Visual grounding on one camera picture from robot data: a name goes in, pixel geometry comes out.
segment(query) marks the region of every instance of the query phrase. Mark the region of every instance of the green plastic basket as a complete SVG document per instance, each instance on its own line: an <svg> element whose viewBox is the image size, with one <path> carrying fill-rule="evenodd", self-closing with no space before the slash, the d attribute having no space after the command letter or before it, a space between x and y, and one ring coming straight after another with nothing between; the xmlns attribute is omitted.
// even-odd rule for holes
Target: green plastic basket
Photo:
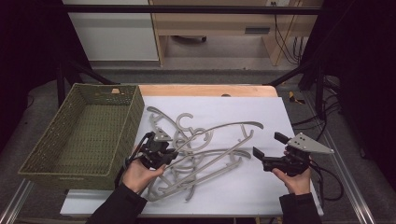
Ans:
<svg viewBox="0 0 396 224"><path fill-rule="evenodd" d="M114 189L143 110L138 86L75 84L18 174L51 189Z"/></svg>

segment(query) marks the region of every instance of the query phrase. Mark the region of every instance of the metal frame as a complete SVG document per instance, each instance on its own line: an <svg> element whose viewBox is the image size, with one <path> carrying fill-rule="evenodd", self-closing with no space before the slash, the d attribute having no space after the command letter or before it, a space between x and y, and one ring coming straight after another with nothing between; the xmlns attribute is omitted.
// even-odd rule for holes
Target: metal frame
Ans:
<svg viewBox="0 0 396 224"><path fill-rule="evenodd" d="M68 6L45 6L41 4L41 6L44 9L50 9L50 10L61 10L65 12L85 12L85 13L95 13L95 12L103 12L103 13L212 13L212 14L277 14L277 15L322 15L326 13L334 13L333 9L327 9L327 8L322 8L322 7L186 7L186 6L94 6L94 5L89 5L89 6L82 6L82 5L68 5ZM320 46L324 46L326 44L326 41L323 41ZM52 40L50 42L53 45L56 45L56 40ZM66 53L67 50L61 49L60 51L57 51L57 53ZM321 53L321 50L318 50L316 53L316 56L318 56ZM61 62L60 66L60 71L57 76L58 79L58 93L59 92L64 92L64 82L61 80L64 78L64 73L63 73L63 64L64 63L70 63L69 61L63 60ZM297 74L303 72L304 70L311 68L311 66L316 65L318 66L318 61L315 63L311 61L308 61L302 65L300 65L298 68L295 70L289 72L285 76L269 83L269 85L272 86L277 86L280 83L282 83L285 80L288 80L291 77L296 76ZM112 82L110 80L107 80L100 75L94 73L91 69L86 69L83 66L78 65L78 63L72 63L71 65L75 69L86 73L87 75L97 79L97 80L102 80L104 84ZM61 94L61 98L59 99L59 104L62 103L63 99L62 97L64 94ZM330 143L333 144L333 141L330 137L330 135L325 132L326 135L326 141L330 141ZM341 179L343 183L345 183L346 186L346 193L348 194L350 201L352 202L352 205L357 213L357 216L360 220L361 223L375 223L374 218L370 212L370 209L368 208L367 204L365 203L364 199L361 196L360 190L356 186L356 183L354 182L352 176L350 175L347 167L345 166L345 163L343 162L341 156L338 153L335 153L334 156L332 156L333 163L335 167L337 168L337 172L341 176ZM15 193L13 199L7 206L7 210L3 212L2 216L0 217L0 223L13 223L13 220L15 217L18 215L21 205L23 204L24 200L27 198L31 188L33 187L33 183L30 181L27 181L25 179L22 180L21 185L17 192Z"/></svg>

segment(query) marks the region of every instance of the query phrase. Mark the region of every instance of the cable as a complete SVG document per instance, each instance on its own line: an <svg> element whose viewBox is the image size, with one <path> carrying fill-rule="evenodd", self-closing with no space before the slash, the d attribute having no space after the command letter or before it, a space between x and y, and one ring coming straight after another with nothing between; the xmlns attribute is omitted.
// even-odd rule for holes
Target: cable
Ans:
<svg viewBox="0 0 396 224"><path fill-rule="evenodd" d="M132 153L132 155L128 158L125 159L124 164L121 166L119 172L117 173L116 179L114 180L114 187L115 189L120 185L120 181L122 178L123 173L128 169L128 165L131 164L131 162L135 159L137 159L135 156L136 154L140 151L140 148L143 145L143 142L151 137L154 133L146 133L143 138L140 140L139 144L137 145L136 149L134 150L134 152Z"/></svg>
<svg viewBox="0 0 396 224"><path fill-rule="evenodd" d="M288 58L288 55L286 54L285 50L283 50L283 47L279 44L279 41L277 40L277 35L276 35L277 33L279 33L280 38L281 38L282 41L283 41L283 46L285 46L286 51L288 52L289 56L291 57L290 52L289 52L289 49L288 49L288 46L286 45L286 42L285 42L285 40L283 39L283 36L282 36L282 34L280 33L280 31L279 31L279 29L278 29L278 27L277 27L276 14L274 15L274 18L275 18L275 41L276 41L276 43L279 45L280 49L282 50L282 52L283 52L283 54L285 55L285 57L286 57L286 59L288 60L288 62L289 62L289 63L292 63L292 64L297 64L297 62L295 61L295 59L293 59L294 62L291 62L291 61L290 61L290 59Z"/></svg>
<svg viewBox="0 0 396 224"><path fill-rule="evenodd" d="M273 224L274 221L275 221L275 218L274 218L274 217L271 217L270 222L268 222L268 224Z"/></svg>
<svg viewBox="0 0 396 224"><path fill-rule="evenodd" d="M334 106L336 106L336 105L338 105L338 104L339 104L338 102L337 102L337 103L334 103L334 104L330 105L330 106L329 106L327 109L325 109L324 111L326 112L326 111L332 109ZM307 122L312 121L312 120L317 119L317 118L318 118L318 115L315 115L314 117L311 117L311 118L309 118L309 119L305 119L305 120L302 120L302 121L298 121L298 122L292 123L291 126L293 126L293 127L294 127L294 126L298 126L298 125L307 123Z"/></svg>
<svg viewBox="0 0 396 224"><path fill-rule="evenodd" d="M311 126L311 127L308 127L308 128L298 128L298 129L294 129L294 130L298 130L298 131L310 130L310 129L314 129L314 128L316 128L316 127L322 125L322 124L324 124L324 122L322 122L322 123L320 123L320 124L317 124L317 125L314 125L314 126Z"/></svg>
<svg viewBox="0 0 396 224"><path fill-rule="evenodd" d="M26 106L26 109L29 108L30 106L32 106L33 103L35 102L35 97L33 95L27 95L27 96L32 98L32 102L30 102L30 104L28 106Z"/></svg>
<svg viewBox="0 0 396 224"><path fill-rule="evenodd" d="M315 139L316 141L318 141L320 139L320 137L323 135L324 130L325 130L326 126L327 126L327 114L326 113L323 113L323 119L324 119L324 125L321 128L321 131L320 131L318 137Z"/></svg>
<svg viewBox="0 0 396 224"><path fill-rule="evenodd" d="M344 196L344 192L345 192L344 186L341 183L341 180L333 172L331 172L331 171L329 171L329 170L327 170L327 169L325 169L323 167L320 167L315 161L311 160L311 162L313 162L315 165L310 163L309 166L315 172L317 172L317 174L319 175L319 181L318 181L318 184L319 184L319 198L321 199L322 207L324 207L324 201L335 202L335 201L340 200ZM324 197L324 189L323 189L324 179L323 179L323 175L322 175L321 171L324 171L324 172L328 173L329 175L331 175L338 182L338 185L340 186L340 194L337 197L335 197L335 198L326 198L326 197Z"/></svg>
<svg viewBox="0 0 396 224"><path fill-rule="evenodd" d="M302 57L303 57L302 52L303 52L304 37L303 37L303 36L300 37L300 47L299 47L298 53L296 52L296 48L297 48L297 39L298 39L298 37L295 36L295 37L294 37L294 41L293 41L293 57L294 57L294 59L297 61L297 63L300 64L301 59L302 59Z"/></svg>
<svg viewBox="0 0 396 224"><path fill-rule="evenodd" d="M340 91L340 87L335 85L334 83L330 82L330 80L327 79L327 76L325 76L325 78L324 78L323 86L331 89L334 92Z"/></svg>

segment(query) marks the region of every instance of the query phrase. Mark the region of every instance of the hand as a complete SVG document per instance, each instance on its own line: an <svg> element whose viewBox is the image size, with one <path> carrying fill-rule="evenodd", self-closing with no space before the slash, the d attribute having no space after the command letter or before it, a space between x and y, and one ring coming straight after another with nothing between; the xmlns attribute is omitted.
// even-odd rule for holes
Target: hand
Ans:
<svg viewBox="0 0 396 224"><path fill-rule="evenodd" d="M288 188L289 193L294 193L295 195L307 194L311 192L310 179L311 179L311 169L306 169L302 174L296 176L288 176L281 170L274 168L272 170L277 178L282 180L286 188Z"/></svg>
<svg viewBox="0 0 396 224"><path fill-rule="evenodd" d="M138 193L143 190L153 178L162 175L165 166L164 164L157 170L149 170L140 160L132 161L122 178L122 182L128 189Z"/></svg>

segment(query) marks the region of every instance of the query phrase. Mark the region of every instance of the dark curtain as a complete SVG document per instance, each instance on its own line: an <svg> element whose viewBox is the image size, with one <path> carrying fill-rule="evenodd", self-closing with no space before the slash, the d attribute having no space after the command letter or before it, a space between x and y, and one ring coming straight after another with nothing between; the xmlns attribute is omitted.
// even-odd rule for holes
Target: dark curtain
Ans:
<svg viewBox="0 0 396 224"><path fill-rule="evenodd" d="M62 0L3 0L0 6L0 152L27 106L28 92L56 78L60 62L70 59L91 68L67 13L43 4ZM81 82L66 66L66 78Z"/></svg>
<svg viewBox="0 0 396 224"><path fill-rule="evenodd" d="M337 17L318 18L304 59L315 55ZM374 160L396 189L394 90L396 85L396 1L354 1L324 48L324 75L339 77L340 101L363 157ZM315 74L307 72L306 79Z"/></svg>

